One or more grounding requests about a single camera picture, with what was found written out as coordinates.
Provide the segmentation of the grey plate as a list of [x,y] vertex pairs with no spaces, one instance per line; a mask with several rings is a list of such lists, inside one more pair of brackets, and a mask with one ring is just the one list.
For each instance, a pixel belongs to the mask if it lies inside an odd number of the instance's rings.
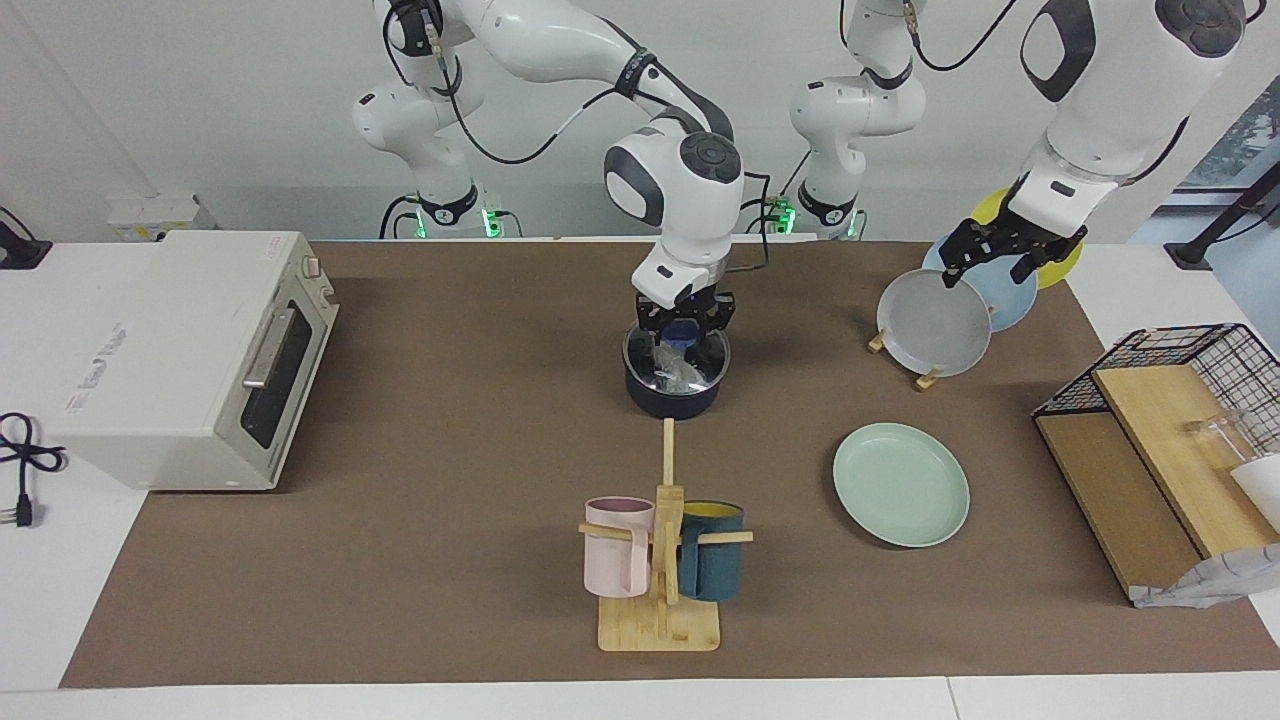
[[947,287],[943,273],[932,269],[895,278],[879,297],[876,323],[883,348],[919,377],[969,372],[986,355],[993,334],[982,295],[965,281]]

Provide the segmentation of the pink mug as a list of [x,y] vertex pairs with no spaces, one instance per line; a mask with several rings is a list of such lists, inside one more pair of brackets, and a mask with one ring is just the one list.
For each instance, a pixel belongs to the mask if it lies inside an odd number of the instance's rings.
[[622,530],[620,538],[584,537],[582,584],[603,598],[632,598],[650,589],[650,537],[655,505],[646,498],[603,496],[585,503],[585,521]]

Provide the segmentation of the black table clamp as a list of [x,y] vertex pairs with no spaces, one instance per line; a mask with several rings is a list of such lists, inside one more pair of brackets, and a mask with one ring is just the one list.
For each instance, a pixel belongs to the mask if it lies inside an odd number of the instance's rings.
[[17,214],[0,205],[0,269],[35,269],[51,249],[51,241],[37,238]]

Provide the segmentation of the pale green plate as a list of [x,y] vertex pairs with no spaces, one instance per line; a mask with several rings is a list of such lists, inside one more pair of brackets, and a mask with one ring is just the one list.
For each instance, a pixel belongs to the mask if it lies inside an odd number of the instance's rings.
[[955,537],[972,492],[955,455],[937,438],[900,423],[873,423],[835,451],[833,487],[845,512],[879,541],[919,550]]

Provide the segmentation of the wooden plate rack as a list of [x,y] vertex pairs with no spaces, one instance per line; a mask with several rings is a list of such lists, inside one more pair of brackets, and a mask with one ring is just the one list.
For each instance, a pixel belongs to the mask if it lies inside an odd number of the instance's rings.
[[900,366],[913,373],[916,391],[928,391],[940,379],[940,368],[914,352],[888,327],[877,331],[867,342],[867,350],[870,354],[888,354]]

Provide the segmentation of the beige toaster oven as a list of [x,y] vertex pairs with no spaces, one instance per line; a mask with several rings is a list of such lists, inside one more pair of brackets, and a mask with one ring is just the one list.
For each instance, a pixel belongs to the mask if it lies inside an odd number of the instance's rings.
[[147,492],[274,489],[339,310],[292,231],[175,231],[47,432]]

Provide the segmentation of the wooden mug tree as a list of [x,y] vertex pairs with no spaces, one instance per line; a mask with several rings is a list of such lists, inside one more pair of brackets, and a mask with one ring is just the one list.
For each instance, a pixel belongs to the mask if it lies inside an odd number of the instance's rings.
[[721,646],[719,605],[678,589],[687,502],[675,482],[676,420],[663,420],[662,482],[635,511],[585,518],[577,533],[620,542],[621,596],[595,589],[596,646],[605,652],[708,652]]

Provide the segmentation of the glass lid blue knob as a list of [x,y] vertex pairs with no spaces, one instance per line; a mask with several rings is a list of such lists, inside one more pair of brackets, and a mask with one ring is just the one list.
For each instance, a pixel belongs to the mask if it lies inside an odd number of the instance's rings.
[[[631,377],[641,386],[660,392],[659,382],[654,373],[652,354],[636,351],[637,327],[634,325],[623,342],[623,360]],[[703,338],[703,331],[692,320],[677,320],[662,331],[660,342],[685,347],[685,357],[694,364],[707,378],[707,388],[714,388],[724,375],[730,364],[730,341],[724,332],[716,332],[709,338]],[[676,397],[694,395],[669,395]]]

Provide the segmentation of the grey white cloth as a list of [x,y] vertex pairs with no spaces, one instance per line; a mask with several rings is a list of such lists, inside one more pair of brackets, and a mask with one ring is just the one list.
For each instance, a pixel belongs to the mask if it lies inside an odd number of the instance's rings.
[[1280,588],[1280,543],[1235,550],[1194,565],[1169,588],[1130,585],[1137,609],[1208,609],[1251,594]]

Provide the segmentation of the yellow plate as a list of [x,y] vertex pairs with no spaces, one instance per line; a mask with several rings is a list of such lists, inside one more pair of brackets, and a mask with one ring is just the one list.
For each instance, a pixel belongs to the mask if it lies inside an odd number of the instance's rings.
[[[1005,186],[988,193],[982,201],[979,201],[973,208],[970,218],[983,224],[991,223],[998,215],[1001,204],[1009,191],[1010,187]],[[1065,260],[1051,261],[1041,266],[1036,272],[1037,288],[1047,290],[1053,284],[1057,284],[1059,282],[1064,281],[1066,275],[1071,272],[1071,269],[1079,263],[1084,249],[1085,249],[1085,242],[1084,240],[1080,240],[1080,242],[1075,245],[1075,247],[1071,250],[1071,252],[1066,256]]]

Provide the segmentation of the white vermicelli bundle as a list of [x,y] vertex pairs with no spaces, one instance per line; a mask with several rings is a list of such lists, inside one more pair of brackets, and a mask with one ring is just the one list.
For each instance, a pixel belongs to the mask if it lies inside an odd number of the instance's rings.
[[653,348],[655,378],[660,392],[667,395],[695,395],[707,388],[705,375],[686,357],[685,347],[662,342]]

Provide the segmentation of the white cup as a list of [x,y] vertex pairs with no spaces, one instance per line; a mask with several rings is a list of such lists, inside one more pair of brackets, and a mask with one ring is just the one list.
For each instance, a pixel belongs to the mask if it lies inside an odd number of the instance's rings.
[[1230,477],[1270,527],[1280,534],[1280,454],[1243,462],[1230,470]]

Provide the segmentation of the light blue plate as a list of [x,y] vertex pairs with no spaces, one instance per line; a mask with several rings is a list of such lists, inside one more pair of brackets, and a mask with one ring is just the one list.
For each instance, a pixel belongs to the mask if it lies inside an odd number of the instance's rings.
[[905,338],[928,338],[942,345],[983,345],[992,333],[1015,325],[1030,311],[1037,286],[1032,279],[1023,284],[1011,281],[1012,256],[997,258],[970,269],[948,290],[941,283],[943,264],[940,246],[937,241],[929,247],[922,268],[902,274],[909,286],[934,286],[933,290],[906,291],[908,302],[924,302],[919,309],[905,305],[891,313],[892,320],[908,320]]

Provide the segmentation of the brown table mat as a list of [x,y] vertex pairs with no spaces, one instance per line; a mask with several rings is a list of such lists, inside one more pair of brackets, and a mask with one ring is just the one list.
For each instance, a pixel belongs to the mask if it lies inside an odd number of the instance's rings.
[[[65,687],[1280,669],[1254,609],[1133,609],[1032,414],[1102,351],[1051,290],[916,392],[864,345],[919,243],[778,246],[676,479],[745,510],[707,653],[605,653],[584,502],[650,496],[660,423],[623,388],[631,243],[325,243],[340,314],[279,488],[145,500]],[[873,423],[937,438],[972,492],[942,544],[877,539],[833,487]]]

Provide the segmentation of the clear glass cup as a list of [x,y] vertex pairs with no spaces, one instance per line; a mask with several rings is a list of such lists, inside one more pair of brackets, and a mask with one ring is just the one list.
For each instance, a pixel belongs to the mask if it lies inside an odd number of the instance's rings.
[[1231,470],[1261,456],[1249,429],[1251,415],[1240,410],[1188,421],[1184,428],[1215,466]]

